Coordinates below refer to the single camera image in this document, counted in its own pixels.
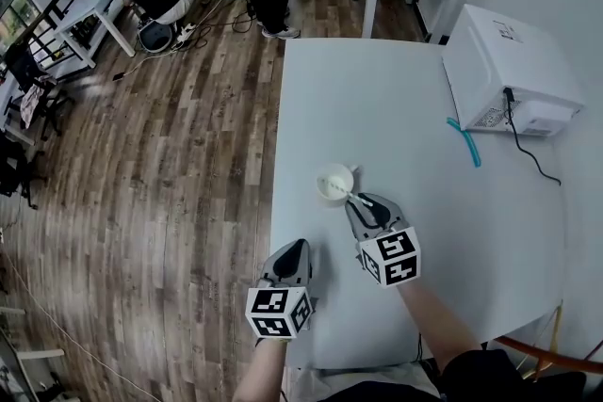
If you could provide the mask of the white cup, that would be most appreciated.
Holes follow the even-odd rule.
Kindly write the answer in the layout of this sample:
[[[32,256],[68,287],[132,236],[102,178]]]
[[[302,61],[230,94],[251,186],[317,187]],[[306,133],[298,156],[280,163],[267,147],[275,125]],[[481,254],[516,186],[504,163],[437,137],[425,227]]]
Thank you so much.
[[[348,197],[324,184],[322,179],[332,178],[337,184],[353,192],[358,172],[359,167],[356,165],[347,166],[336,163],[324,165],[318,170],[316,180],[319,200],[329,208],[338,208],[343,206],[348,200]]]

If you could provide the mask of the window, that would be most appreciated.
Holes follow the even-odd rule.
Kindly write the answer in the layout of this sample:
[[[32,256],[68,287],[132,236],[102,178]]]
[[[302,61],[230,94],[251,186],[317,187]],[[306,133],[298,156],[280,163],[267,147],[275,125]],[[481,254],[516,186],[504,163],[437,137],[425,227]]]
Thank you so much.
[[[39,15],[33,0],[13,0],[0,15],[0,54],[4,54]]]

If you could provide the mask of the teal plastic strip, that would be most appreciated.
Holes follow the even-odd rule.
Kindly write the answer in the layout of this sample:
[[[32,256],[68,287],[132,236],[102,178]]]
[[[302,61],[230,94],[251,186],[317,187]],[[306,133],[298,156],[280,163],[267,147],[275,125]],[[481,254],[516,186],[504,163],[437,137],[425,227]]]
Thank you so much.
[[[468,150],[470,151],[474,167],[479,168],[481,166],[481,157],[477,149],[477,145],[473,140],[473,137],[467,131],[463,130],[460,126],[460,123],[457,122],[455,119],[448,117],[447,124],[453,127],[457,132],[459,132],[463,136]]]

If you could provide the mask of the white striped straw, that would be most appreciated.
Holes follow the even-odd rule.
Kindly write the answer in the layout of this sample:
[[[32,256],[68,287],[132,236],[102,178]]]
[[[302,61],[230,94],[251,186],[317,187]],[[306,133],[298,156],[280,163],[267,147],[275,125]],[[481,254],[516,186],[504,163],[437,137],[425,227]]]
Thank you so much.
[[[361,202],[363,205],[365,205],[367,207],[372,207],[373,206],[373,202],[372,201],[369,201],[367,199],[361,198],[359,195],[356,195],[356,194],[352,193],[351,191],[347,190],[345,187],[337,184],[334,181],[334,179],[332,179],[332,178],[323,178],[322,182],[324,184],[326,184],[327,186],[329,186],[330,188],[335,189],[335,190],[343,193],[348,198],[352,198],[352,199],[355,199],[356,201]]]

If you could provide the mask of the black office chair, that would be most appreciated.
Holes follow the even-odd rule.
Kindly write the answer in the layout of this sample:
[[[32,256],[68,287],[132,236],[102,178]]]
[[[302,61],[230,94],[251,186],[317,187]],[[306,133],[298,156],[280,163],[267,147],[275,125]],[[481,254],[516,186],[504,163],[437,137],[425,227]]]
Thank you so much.
[[[32,165],[25,156],[23,146],[0,131],[0,195],[11,197],[20,186],[28,206],[37,210],[38,206],[31,200],[31,180]]]
[[[30,48],[25,42],[13,43],[9,46],[4,55],[4,62],[8,71],[16,79],[19,90],[22,95],[15,101],[8,102],[8,109],[16,110],[20,115],[20,104],[23,96],[33,86],[38,85],[44,88],[44,94],[40,99],[33,121],[43,118],[41,129],[41,140],[48,139],[48,127],[51,126],[58,137],[62,136],[57,124],[58,111],[66,103],[74,103],[68,91],[58,86],[56,78],[45,71],[33,57]]]

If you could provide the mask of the person's right forearm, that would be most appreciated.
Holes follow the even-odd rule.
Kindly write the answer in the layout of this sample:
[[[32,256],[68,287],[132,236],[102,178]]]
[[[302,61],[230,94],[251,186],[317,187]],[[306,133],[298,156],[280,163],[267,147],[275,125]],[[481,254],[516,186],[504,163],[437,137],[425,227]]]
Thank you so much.
[[[397,288],[441,372],[462,354],[482,350],[468,326],[419,280]]]

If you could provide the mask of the white frame furniture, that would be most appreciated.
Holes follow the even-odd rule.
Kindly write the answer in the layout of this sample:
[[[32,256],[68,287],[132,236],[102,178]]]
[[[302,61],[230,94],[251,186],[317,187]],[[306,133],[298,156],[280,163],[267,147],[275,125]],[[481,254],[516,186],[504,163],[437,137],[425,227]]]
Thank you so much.
[[[20,350],[10,341],[3,329],[3,321],[7,315],[25,315],[25,310],[0,306],[0,375],[5,369],[7,376],[6,392],[16,402],[40,402],[36,388],[25,367],[26,362],[63,357],[65,352],[60,348],[50,350]]]

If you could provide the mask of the white microwave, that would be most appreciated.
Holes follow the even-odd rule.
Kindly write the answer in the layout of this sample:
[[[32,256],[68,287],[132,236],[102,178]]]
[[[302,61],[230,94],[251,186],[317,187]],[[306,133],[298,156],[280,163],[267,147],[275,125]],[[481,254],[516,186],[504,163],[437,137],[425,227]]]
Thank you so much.
[[[442,58],[463,130],[551,137],[585,106],[548,33],[485,8],[463,6]]]

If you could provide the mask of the long white table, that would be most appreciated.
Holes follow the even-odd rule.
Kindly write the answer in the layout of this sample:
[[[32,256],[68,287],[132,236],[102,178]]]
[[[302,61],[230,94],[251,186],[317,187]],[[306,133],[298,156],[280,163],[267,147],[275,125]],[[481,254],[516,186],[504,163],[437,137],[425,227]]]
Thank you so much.
[[[84,21],[90,15],[93,15],[101,22],[101,25],[130,57],[135,55],[133,45],[128,42],[119,28],[109,18],[109,12],[105,12],[112,2],[113,0],[74,0],[68,8],[66,16],[58,22],[57,27],[54,29],[55,38],[64,40],[72,51],[90,68],[96,66],[91,57],[90,49],[86,49],[70,33],[76,24]]]

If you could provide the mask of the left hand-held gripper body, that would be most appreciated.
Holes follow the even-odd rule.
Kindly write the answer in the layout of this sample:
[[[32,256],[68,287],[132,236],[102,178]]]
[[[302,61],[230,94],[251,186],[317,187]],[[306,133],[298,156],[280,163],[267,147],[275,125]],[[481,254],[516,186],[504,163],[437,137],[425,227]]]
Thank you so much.
[[[245,316],[258,338],[293,340],[310,330],[315,308],[308,284],[263,284],[247,292]]]

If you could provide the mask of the person's left forearm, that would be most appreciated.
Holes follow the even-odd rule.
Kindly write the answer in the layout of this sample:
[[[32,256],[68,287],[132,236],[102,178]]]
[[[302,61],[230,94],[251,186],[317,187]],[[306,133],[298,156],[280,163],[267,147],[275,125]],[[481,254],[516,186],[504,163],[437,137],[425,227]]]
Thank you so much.
[[[249,369],[236,387],[233,402],[279,402],[286,352],[285,340],[260,339]]]

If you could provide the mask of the person's black shirt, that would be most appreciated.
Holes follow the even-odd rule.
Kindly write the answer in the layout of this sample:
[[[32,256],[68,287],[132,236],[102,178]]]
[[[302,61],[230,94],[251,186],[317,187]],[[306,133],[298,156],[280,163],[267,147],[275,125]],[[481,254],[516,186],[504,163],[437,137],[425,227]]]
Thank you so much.
[[[439,378],[439,394],[410,385],[365,381],[317,402],[581,402],[586,376],[563,373],[523,379],[501,349],[468,351]]]

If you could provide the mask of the grey oval shell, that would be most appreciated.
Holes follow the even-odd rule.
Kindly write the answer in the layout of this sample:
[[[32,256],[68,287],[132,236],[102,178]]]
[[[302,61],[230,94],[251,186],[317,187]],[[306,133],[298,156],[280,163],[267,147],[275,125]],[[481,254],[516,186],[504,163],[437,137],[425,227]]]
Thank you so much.
[[[170,24],[159,24],[153,20],[139,24],[137,34],[141,47],[151,54],[165,51],[175,38]]]

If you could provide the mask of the person's white clothing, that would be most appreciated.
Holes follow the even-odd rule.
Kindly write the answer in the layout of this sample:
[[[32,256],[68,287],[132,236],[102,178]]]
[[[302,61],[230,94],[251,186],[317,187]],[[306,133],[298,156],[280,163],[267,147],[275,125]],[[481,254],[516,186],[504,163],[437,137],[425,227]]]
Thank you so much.
[[[418,362],[370,369],[302,370],[289,402],[442,402]]]

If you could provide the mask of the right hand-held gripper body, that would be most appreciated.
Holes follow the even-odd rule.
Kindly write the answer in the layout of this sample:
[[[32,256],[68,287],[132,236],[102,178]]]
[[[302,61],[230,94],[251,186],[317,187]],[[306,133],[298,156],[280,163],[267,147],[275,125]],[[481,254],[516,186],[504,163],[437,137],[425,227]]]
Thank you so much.
[[[421,275],[421,249],[409,227],[358,243],[364,270],[382,288],[413,281]]]

